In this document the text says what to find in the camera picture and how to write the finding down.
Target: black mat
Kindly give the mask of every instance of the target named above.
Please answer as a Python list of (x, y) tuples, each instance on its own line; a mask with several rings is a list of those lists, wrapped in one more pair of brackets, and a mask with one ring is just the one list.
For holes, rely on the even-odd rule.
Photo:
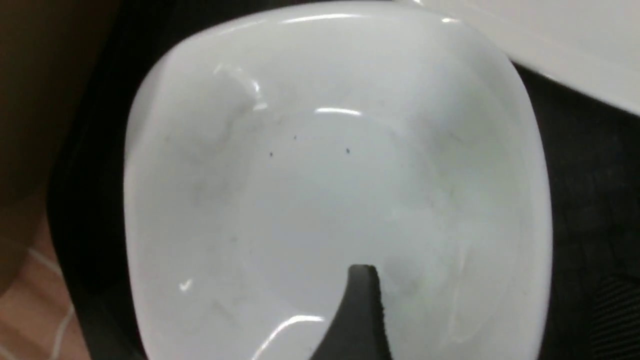
[[(179, 40), (284, 3), (124, 1), (49, 188), (54, 246), (94, 360), (143, 354), (122, 214), (125, 121), (138, 85)], [(554, 210), (553, 289), (541, 359), (589, 359), (599, 279), (640, 275), (640, 119), (519, 71), (540, 125)]]

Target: glossy surface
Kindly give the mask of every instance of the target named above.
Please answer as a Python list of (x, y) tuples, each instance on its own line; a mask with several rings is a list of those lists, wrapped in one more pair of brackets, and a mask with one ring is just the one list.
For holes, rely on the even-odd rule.
[(446, 12), (512, 59), (640, 115), (637, 0), (396, 0)]
[(395, 360), (536, 358), (540, 136), (508, 59), (459, 22), (354, 2), (216, 26), (147, 76), (125, 151), (151, 360), (306, 359), (353, 263), (379, 271)]

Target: grout line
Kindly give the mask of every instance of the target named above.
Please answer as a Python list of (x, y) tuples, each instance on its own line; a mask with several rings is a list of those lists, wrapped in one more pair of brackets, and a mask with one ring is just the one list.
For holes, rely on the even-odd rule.
[(4, 356), (6, 360), (18, 360), (18, 358), (15, 357), (15, 355), (7, 350), (2, 344), (0, 344), (0, 355)]
[(62, 339), (64, 338), (65, 332), (67, 331), (67, 326), (69, 325), (71, 319), (74, 317), (75, 313), (76, 310), (74, 309), (74, 306), (69, 306), (67, 314), (60, 322), (58, 330), (56, 331), (56, 341), (53, 344), (53, 349), (51, 350), (51, 357), (49, 358), (49, 360), (58, 360), (58, 357), (60, 356), (60, 347), (62, 346)]
[(29, 254), (33, 256), (36, 260), (41, 262), (41, 264), (49, 268), (51, 271), (58, 274), (59, 276), (62, 276), (62, 270), (60, 269), (60, 266), (58, 266), (58, 264), (54, 263), (53, 261), (47, 259), (39, 251), (29, 248)]

